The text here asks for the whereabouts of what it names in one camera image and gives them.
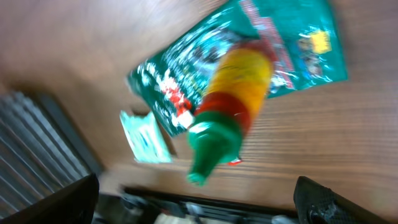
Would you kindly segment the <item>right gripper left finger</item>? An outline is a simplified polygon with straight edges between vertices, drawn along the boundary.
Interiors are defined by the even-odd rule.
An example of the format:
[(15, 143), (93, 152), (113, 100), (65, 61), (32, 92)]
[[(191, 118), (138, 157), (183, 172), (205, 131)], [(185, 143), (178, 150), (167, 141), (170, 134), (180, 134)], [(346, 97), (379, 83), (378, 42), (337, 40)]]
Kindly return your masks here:
[(90, 174), (1, 220), (1, 224), (91, 224), (99, 182)]

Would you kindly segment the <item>green 3M gloves packet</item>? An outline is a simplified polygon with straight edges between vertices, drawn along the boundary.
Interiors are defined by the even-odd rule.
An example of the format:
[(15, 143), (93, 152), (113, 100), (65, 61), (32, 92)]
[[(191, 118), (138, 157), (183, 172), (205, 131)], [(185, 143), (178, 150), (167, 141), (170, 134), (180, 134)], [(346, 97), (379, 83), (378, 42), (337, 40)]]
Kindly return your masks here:
[(347, 79), (333, 10), (326, 0), (228, 1), (153, 57), (127, 82), (171, 136), (186, 131), (164, 92), (177, 87), (191, 100), (237, 42), (262, 39), (276, 55), (269, 97)]

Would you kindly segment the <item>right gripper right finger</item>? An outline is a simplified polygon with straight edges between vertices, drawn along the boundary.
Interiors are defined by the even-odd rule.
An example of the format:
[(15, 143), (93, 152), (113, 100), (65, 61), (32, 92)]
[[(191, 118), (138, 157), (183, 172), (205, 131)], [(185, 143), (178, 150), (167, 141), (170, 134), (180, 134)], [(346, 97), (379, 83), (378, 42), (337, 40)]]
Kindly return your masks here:
[(294, 204), (301, 224), (389, 224), (305, 176), (297, 179)]

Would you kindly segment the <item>light green wipes packet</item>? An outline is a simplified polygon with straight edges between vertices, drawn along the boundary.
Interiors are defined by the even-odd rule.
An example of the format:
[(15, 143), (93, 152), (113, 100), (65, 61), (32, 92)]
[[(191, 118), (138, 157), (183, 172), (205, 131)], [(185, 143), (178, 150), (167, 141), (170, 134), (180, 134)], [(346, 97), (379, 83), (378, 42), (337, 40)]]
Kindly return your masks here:
[(136, 162), (172, 163), (171, 153), (153, 112), (138, 116), (121, 111), (119, 118)]

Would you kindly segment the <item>red yellow sauce bottle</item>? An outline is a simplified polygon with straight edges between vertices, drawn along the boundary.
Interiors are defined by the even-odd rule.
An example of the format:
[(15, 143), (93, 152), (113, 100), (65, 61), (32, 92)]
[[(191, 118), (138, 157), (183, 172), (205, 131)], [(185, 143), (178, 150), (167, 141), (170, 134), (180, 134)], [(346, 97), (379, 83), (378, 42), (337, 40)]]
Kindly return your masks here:
[(222, 56), (188, 130), (189, 182), (203, 185), (218, 164), (237, 163), (243, 140), (267, 96), (275, 56), (261, 40), (233, 45)]

